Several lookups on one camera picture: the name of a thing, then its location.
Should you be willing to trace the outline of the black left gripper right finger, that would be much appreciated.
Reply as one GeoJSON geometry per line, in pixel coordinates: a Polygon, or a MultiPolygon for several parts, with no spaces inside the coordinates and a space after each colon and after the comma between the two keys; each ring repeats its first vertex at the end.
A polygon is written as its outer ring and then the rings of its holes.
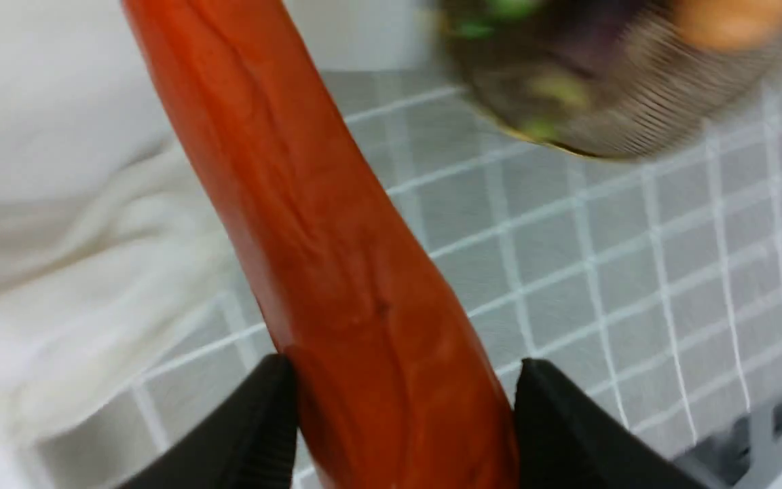
{"type": "Polygon", "coordinates": [[[546,359],[526,358],[513,406],[521,488],[701,488],[546,359]]]}

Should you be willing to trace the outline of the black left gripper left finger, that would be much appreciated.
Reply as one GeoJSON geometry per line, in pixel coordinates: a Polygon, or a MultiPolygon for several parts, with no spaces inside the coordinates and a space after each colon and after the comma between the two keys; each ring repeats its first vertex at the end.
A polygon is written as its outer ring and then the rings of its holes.
{"type": "Polygon", "coordinates": [[[279,353],[122,488],[289,488],[299,424],[296,375],[279,353]]]}

